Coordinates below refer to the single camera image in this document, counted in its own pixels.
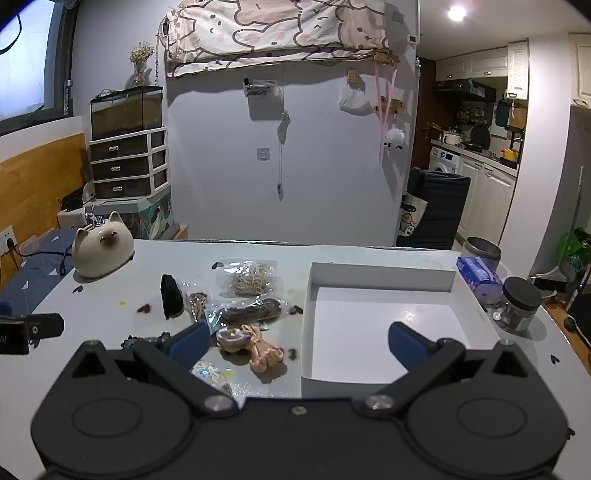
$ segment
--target ceiling light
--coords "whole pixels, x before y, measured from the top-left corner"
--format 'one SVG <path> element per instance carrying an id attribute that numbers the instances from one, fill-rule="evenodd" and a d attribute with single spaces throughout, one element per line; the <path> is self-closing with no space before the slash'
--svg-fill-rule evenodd
<path id="1" fill-rule="evenodd" d="M 461 22 L 466 15 L 466 9 L 461 5 L 454 5 L 449 9 L 449 12 L 447 12 L 447 16 L 454 22 Z"/>

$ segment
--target beige fabric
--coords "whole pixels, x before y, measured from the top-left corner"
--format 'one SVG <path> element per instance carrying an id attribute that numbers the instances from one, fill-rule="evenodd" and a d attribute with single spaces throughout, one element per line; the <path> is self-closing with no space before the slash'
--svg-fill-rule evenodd
<path id="1" fill-rule="evenodd" d="M 383 10 L 363 0 L 184 0 L 165 22 L 169 76 L 388 48 Z"/>

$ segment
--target white tray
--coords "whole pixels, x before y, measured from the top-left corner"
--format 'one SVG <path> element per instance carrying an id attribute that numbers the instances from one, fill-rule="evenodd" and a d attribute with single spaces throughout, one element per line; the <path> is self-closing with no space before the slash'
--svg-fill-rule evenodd
<path id="1" fill-rule="evenodd" d="M 388 329 L 489 349 L 494 326 L 455 270 L 312 264 L 301 347 L 303 397 L 362 398 L 407 373 Z"/>

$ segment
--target white plush toy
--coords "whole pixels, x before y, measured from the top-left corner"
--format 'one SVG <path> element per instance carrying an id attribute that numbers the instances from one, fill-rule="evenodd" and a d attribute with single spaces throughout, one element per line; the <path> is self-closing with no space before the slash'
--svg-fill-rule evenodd
<path id="1" fill-rule="evenodd" d="M 404 144 L 404 132 L 399 128 L 392 127 L 384 135 L 384 147 L 396 147 L 402 149 Z"/>
<path id="2" fill-rule="evenodd" d="M 102 225 L 79 228 L 72 245 L 72 263 L 86 278 L 116 270 L 134 254 L 134 238 L 117 212 Z"/>

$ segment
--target vase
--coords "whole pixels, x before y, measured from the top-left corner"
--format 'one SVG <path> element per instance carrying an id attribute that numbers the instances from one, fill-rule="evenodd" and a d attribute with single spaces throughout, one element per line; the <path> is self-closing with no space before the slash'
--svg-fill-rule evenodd
<path id="1" fill-rule="evenodd" d="M 146 62 L 134 63 L 134 77 L 131 80 L 131 86 L 137 87 L 145 85 L 144 73 L 146 71 Z"/>

